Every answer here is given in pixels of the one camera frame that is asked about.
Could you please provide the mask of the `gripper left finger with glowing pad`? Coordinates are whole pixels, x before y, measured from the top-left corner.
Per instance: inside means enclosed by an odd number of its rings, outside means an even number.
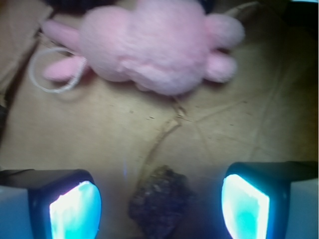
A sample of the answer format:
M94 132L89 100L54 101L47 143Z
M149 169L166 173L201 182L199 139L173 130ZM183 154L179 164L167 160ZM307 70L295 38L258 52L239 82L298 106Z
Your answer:
M102 198L92 175L73 170L3 170L2 239L94 239Z

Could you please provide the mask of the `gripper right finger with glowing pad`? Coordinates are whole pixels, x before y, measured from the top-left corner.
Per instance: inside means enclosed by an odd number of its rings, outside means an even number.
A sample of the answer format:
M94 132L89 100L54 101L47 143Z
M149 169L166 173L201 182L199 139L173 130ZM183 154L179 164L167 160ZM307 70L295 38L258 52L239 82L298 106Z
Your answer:
M233 163L223 179L221 207L233 239L317 239L318 163Z

